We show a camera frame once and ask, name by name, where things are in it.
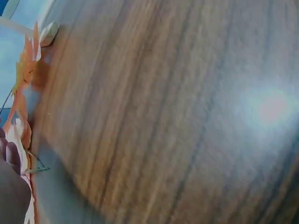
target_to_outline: human hand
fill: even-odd
[[[7,142],[0,128],[0,220],[4,224],[23,224],[31,190],[21,178],[21,161],[16,145]]]

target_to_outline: wooden table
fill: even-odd
[[[296,0],[62,0],[41,224],[299,223]]]

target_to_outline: orange paper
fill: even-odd
[[[23,89],[28,88],[33,80],[34,72],[36,70],[36,63],[38,61],[37,55],[40,48],[39,34],[37,23],[34,27],[34,38],[31,41],[25,36],[25,47],[20,54],[20,61],[16,63],[16,82],[13,87],[12,95],[14,96],[13,106],[9,112],[8,119],[4,125],[5,133],[11,126],[11,120],[14,113],[17,112],[22,125],[24,126],[21,141],[25,149],[28,149],[31,141],[31,128],[28,123],[28,111],[26,106],[26,99],[23,95]]]

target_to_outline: fingertip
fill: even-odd
[[[21,174],[21,160],[18,148],[13,142],[9,142],[6,146],[6,162],[15,170],[17,174]]]
[[[0,138],[0,152],[5,161],[6,161],[6,146],[7,146],[7,140],[5,138]]]
[[[2,128],[0,128],[0,138],[5,138],[5,132]]]

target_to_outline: wood grain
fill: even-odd
[[[299,223],[298,1],[63,0],[52,20],[40,223]]]

